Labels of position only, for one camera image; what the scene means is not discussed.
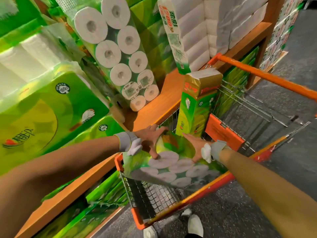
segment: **person's right hand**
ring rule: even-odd
[[[204,145],[206,143],[209,143],[207,142],[206,140],[203,140],[201,138],[198,138],[198,137],[195,137],[193,135],[190,135],[190,134],[184,134],[184,137],[189,141],[191,142],[191,144],[193,145],[193,147],[195,148],[195,156],[193,157],[193,162],[196,163],[198,160],[202,159],[202,155],[201,155],[201,149],[204,147]]]

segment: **shopping cart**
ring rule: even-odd
[[[213,57],[206,68],[209,65],[214,65],[219,60],[317,101],[317,92],[313,90],[265,73],[221,54]],[[178,110],[162,125],[169,126],[170,130],[175,131],[177,114]],[[248,118],[247,120],[241,120],[241,117]],[[262,100],[248,94],[244,87],[237,87],[223,81],[206,125],[205,133],[207,135],[204,137],[212,140],[224,140],[233,150],[261,162],[268,160],[274,150],[310,123],[309,121],[301,121],[297,115],[288,116],[269,107]],[[191,193],[180,188],[164,187],[129,179],[124,175],[122,160],[122,154],[115,158],[116,167],[128,194],[134,221],[140,230],[171,215],[181,213],[195,201],[210,192],[215,192],[235,179],[228,171],[200,190]]]

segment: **shoe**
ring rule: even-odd
[[[204,228],[197,215],[191,215],[188,220],[188,233],[204,236]]]

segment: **person's right arm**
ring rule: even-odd
[[[198,161],[206,141],[184,135],[195,147]],[[317,236],[317,202],[285,179],[238,152],[224,148],[219,161],[284,238]]]

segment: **person's left arm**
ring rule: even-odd
[[[143,149],[157,158],[155,144],[167,130],[157,125],[134,132]],[[84,141],[43,155],[13,168],[0,177],[0,230],[3,238],[13,238],[41,199],[120,151],[117,136]]]

